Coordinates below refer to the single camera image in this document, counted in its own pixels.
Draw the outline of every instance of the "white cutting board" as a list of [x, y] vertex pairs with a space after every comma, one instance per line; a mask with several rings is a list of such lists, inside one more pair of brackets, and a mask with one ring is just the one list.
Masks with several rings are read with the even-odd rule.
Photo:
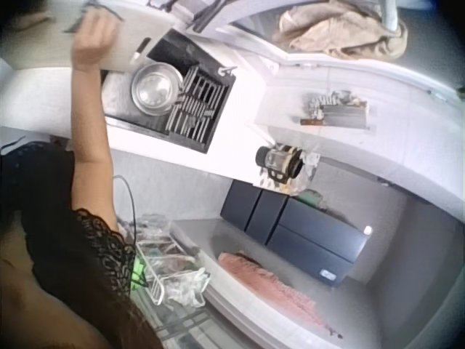
[[[73, 34], [63, 31], [79, 19], [85, 3], [84, 0], [48, 0], [48, 10], [56, 20], [40, 23], [25, 31], [5, 33], [1, 41], [2, 58], [14, 69], [70, 66]], [[101, 69], [135, 70], [174, 24], [172, 15], [151, 7], [125, 1], [102, 0], [100, 3], [124, 19], [118, 40], [100, 65]], [[150, 42], [134, 60], [134, 53], [145, 38], [150, 38]]]

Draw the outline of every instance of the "dark blue cabinet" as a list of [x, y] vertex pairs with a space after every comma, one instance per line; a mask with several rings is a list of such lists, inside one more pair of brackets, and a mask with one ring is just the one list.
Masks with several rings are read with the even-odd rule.
[[350, 262], [357, 260], [367, 240], [361, 231], [293, 198], [279, 224]]
[[299, 269], [331, 286], [338, 285], [352, 263], [278, 225], [267, 247]]
[[223, 204], [221, 217], [245, 230], [261, 194], [262, 189], [234, 180]]
[[287, 200], [286, 195], [263, 190], [247, 225], [246, 234], [265, 245], [278, 223]]
[[325, 212], [234, 181], [221, 216], [311, 276], [337, 286], [368, 237]]

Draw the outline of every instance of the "stainless steel bowl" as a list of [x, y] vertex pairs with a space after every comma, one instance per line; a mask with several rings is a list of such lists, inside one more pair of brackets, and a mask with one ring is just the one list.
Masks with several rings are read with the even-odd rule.
[[134, 104], [151, 116], [161, 116], [171, 110], [182, 84], [181, 73], [166, 63], [151, 63], [140, 68], [131, 83]]

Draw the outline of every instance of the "lace trim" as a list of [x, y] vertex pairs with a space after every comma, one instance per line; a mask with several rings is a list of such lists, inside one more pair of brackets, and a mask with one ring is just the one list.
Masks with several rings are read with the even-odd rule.
[[111, 230], [102, 218], [86, 209], [77, 209], [74, 212], [84, 228], [86, 240], [104, 268], [111, 289], [118, 294], [127, 295], [136, 257], [134, 246], [126, 243], [119, 232]]

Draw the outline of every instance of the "green object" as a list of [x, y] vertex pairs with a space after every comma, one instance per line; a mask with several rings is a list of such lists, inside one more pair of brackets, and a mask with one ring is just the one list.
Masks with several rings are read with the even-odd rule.
[[300, 202], [303, 202], [304, 204], [308, 206], [318, 209], [320, 208], [320, 203], [323, 200], [323, 197], [317, 191], [306, 190], [297, 196], [297, 200], [299, 200]]
[[134, 267], [132, 268], [131, 277], [131, 290], [138, 289], [144, 286], [147, 282], [145, 281], [145, 264], [140, 258], [136, 257], [134, 260]]

